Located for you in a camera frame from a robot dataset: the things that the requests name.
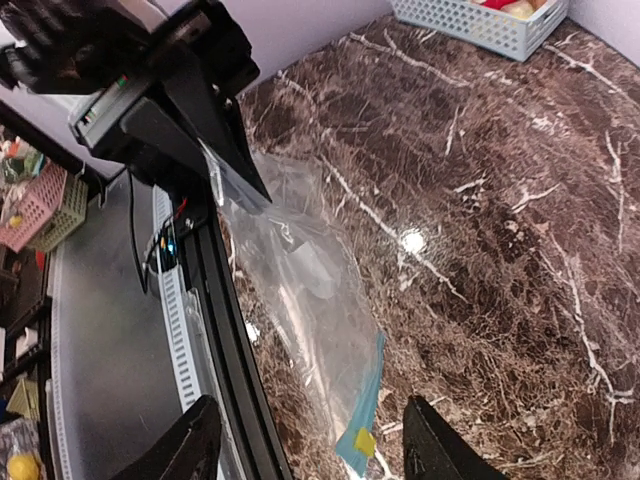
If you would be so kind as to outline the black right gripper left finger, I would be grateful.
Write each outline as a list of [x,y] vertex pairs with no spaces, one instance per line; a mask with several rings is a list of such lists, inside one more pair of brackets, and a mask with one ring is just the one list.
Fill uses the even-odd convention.
[[112,479],[215,479],[221,427],[217,401],[202,395],[147,452]]

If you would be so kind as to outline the black front table rail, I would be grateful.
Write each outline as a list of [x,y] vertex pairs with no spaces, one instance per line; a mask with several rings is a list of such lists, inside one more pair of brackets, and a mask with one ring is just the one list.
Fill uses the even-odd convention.
[[290,479],[292,472],[257,370],[210,186],[197,180],[180,198],[186,201],[176,222],[180,264],[186,285],[199,296],[229,462],[242,479]]

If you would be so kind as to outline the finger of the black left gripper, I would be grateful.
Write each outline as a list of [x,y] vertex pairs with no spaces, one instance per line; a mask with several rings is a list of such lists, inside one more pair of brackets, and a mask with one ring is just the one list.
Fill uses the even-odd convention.
[[216,200],[270,203],[248,146],[238,102],[199,64],[166,75],[162,84],[203,153]]
[[157,103],[141,98],[119,126],[141,145],[129,164],[138,180],[161,188],[173,200],[199,195],[209,176],[202,149]]

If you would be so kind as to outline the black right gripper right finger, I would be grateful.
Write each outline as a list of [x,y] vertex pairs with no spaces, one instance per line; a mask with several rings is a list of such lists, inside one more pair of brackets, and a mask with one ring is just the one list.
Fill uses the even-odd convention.
[[403,463],[407,480],[502,480],[422,396],[412,395],[403,413]]

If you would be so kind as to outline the clear zip top bag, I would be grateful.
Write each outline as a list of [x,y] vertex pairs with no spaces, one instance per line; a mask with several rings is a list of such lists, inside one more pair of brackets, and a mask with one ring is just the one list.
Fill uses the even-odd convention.
[[260,194],[210,147],[202,151],[239,263],[299,372],[320,432],[363,476],[376,448],[385,337],[323,198],[321,168],[254,153],[267,188]]

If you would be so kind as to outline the light blue plastic basket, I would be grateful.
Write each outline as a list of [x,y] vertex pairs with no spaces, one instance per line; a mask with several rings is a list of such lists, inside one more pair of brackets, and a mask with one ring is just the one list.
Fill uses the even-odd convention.
[[392,1],[396,18],[464,40],[520,62],[526,61],[565,19],[567,1]]

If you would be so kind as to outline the pink plastic basket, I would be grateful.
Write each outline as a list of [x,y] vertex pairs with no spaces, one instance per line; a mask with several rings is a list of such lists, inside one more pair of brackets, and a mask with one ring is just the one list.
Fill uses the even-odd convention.
[[48,162],[39,176],[25,184],[22,197],[9,217],[18,216],[17,226],[1,223],[1,244],[13,252],[23,249],[52,218],[61,204],[68,172]]

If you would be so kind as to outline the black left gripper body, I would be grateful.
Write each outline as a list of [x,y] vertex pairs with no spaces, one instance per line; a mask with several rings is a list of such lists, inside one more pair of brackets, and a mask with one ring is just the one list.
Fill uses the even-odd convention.
[[119,124],[143,97],[157,103],[189,135],[162,84],[166,75],[189,64],[199,64],[235,100],[260,73],[251,43],[226,7],[219,1],[191,1],[154,32],[140,54],[118,69],[111,84],[75,107],[69,127],[77,142],[92,156],[130,170],[141,145]]

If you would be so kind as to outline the green plastic basket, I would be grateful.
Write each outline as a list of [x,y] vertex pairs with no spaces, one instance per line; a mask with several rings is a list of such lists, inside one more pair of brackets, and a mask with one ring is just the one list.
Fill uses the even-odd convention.
[[62,201],[51,220],[28,243],[28,247],[44,253],[54,250],[86,219],[88,186],[73,176],[65,181]]

